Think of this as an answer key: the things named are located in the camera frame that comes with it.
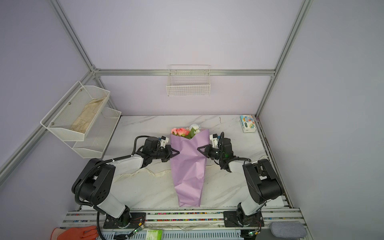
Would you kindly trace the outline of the cream printed ribbon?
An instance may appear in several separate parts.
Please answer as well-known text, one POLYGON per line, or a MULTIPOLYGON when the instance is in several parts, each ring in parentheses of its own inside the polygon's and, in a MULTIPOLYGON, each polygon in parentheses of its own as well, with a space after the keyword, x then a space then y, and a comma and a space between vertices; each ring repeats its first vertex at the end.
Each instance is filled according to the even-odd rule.
POLYGON ((154 176, 154 177, 163 177, 164 175, 168 174, 168 173, 171 173, 171 170, 164 170, 164 171, 160 171, 160 172, 153 172, 147 168, 143 168, 143 169, 140 169, 140 170, 137 170, 133 173, 125 173, 125 174, 122 174, 122 175, 118 175, 116 177, 114 177, 114 182, 117 182, 119 180, 124 180, 124 179, 127 179, 127 178, 130 178, 130 177, 134 177, 135 175, 138 175, 138 174, 141 174, 141 173, 146 173, 150 176, 154 176))

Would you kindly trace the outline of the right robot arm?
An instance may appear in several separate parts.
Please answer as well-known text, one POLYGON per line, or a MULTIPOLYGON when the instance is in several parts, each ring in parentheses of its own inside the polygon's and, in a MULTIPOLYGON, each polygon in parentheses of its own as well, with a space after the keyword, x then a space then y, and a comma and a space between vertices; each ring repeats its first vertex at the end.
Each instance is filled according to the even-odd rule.
POLYGON ((235 216, 231 212, 224 212, 225 223, 239 227, 262 226, 261 210, 269 201, 283 195, 281 181, 272 164, 267 159, 253 162, 249 158, 234 155, 229 138, 214 135, 211 144, 198 147, 197 151, 206 158, 217 161, 222 170, 229 173, 243 174, 249 195, 238 204, 235 216))

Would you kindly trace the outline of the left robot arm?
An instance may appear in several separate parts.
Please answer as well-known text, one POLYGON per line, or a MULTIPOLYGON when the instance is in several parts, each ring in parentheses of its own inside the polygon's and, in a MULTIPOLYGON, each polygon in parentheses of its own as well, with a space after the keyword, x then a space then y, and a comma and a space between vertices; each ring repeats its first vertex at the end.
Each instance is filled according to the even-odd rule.
POLYGON ((167 137, 138 136, 130 155, 104 161, 97 158, 88 161, 72 186, 75 202, 91 207, 99 214, 126 226, 132 215, 130 208, 111 193, 114 178, 135 173, 147 167, 153 160, 166 163, 179 154, 169 144, 167 137))

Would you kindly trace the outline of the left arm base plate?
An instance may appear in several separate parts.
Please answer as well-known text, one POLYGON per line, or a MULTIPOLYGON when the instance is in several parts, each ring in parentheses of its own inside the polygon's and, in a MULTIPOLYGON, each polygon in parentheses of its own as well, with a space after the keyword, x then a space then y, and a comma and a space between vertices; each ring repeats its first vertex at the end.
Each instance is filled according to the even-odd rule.
POLYGON ((135 229, 140 223, 144 224, 146 216, 144 212, 129 212, 118 219, 106 215, 103 229, 135 229))

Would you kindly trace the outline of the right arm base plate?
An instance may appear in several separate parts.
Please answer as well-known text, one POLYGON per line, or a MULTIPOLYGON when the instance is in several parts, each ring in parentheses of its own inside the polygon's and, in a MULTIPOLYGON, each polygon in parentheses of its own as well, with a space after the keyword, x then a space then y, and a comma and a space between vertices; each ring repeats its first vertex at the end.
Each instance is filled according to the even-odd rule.
POLYGON ((264 220, 261 212, 257 212, 253 215, 247 216, 237 211, 224 211, 224 225, 227 228, 230 227, 264 227, 264 220))

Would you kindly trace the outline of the white blue fake rose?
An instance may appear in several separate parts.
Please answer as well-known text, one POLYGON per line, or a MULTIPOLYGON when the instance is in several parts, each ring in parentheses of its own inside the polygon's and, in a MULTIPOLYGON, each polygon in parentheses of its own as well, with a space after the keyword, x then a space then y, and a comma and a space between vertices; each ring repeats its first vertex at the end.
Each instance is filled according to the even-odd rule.
POLYGON ((201 131, 201 127, 200 125, 198 124, 192 124, 190 127, 189 127, 189 130, 190 132, 191 131, 195 131, 196 133, 199 133, 201 131))

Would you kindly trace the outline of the pink purple wrapping paper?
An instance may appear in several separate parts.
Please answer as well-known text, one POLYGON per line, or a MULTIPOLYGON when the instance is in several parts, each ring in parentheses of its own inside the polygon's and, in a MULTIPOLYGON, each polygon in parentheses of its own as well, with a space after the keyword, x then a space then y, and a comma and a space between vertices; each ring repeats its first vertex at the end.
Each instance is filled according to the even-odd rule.
POLYGON ((171 173, 180 207, 201 205, 207 158, 198 151, 210 144, 208 129, 193 138, 171 136, 171 147, 180 153, 171 158, 171 173))

